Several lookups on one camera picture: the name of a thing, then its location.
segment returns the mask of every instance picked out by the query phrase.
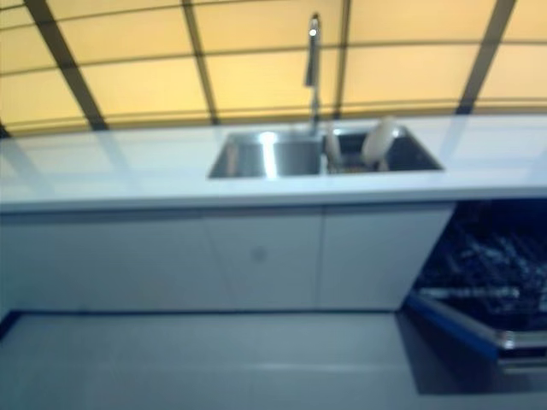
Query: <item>white cabinet door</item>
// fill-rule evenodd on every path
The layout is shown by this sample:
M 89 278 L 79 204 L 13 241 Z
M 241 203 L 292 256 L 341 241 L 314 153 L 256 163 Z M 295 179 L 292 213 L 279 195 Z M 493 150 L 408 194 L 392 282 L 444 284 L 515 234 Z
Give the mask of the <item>white cabinet door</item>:
M 12 309 L 233 308 L 198 214 L 9 216 L 0 246 Z
M 315 305 L 319 209 L 239 210 L 204 218 L 238 308 Z
M 398 309 L 453 208 L 452 203 L 328 208 L 320 308 Z

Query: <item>chrome faucet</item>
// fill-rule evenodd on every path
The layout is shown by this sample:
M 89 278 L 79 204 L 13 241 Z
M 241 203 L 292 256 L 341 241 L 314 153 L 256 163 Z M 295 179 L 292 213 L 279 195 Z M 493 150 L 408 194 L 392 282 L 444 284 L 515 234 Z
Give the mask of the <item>chrome faucet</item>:
M 311 136 L 315 137 L 319 125 L 319 48 L 321 46 L 321 22 L 317 13 L 314 13 L 309 21 L 308 37 L 308 68 L 306 69 L 304 84 L 307 87 L 313 87 L 310 125 Z

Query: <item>dishwasher rack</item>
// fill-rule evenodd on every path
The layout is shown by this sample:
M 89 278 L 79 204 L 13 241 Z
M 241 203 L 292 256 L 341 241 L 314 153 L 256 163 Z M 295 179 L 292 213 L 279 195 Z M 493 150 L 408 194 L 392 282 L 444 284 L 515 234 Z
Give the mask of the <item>dishwasher rack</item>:
M 421 296 L 481 315 L 547 314 L 547 238 L 452 220 L 415 283 Z

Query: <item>white countertop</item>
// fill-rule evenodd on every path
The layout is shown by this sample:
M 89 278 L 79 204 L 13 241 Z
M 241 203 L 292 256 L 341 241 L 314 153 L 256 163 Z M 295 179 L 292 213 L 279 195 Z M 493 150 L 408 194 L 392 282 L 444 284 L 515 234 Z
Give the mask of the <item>white countertop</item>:
M 335 121 L 336 127 L 376 120 Z M 4 139 L 0 211 L 202 208 L 547 197 L 547 116 L 401 118 L 444 166 L 283 179 L 208 179 L 230 132 L 269 124 L 82 132 Z

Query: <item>sink basin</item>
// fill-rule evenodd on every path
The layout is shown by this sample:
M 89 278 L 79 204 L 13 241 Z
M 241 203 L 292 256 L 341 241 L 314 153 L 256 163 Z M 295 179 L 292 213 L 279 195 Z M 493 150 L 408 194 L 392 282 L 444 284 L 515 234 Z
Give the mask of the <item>sink basin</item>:
M 432 171 L 443 168 L 404 126 L 378 168 L 367 167 L 361 159 L 366 130 L 336 130 L 341 158 L 327 158 L 327 173 L 380 173 Z M 323 137 L 312 138 L 304 132 L 247 132 L 228 136 L 209 177 L 276 179 L 321 173 Z
M 308 133 L 255 132 L 228 136 L 210 178 L 275 179 L 321 171 L 321 138 Z
M 410 131 L 400 126 L 398 135 L 387 151 L 384 163 L 378 168 L 367 167 L 361 159 L 361 148 L 367 138 L 363 130 L 337 130 L 341 161 L 328 159 L 328 173 L 381 173 L 394 171 L 442 170 L 440 164 L 426 151 Z

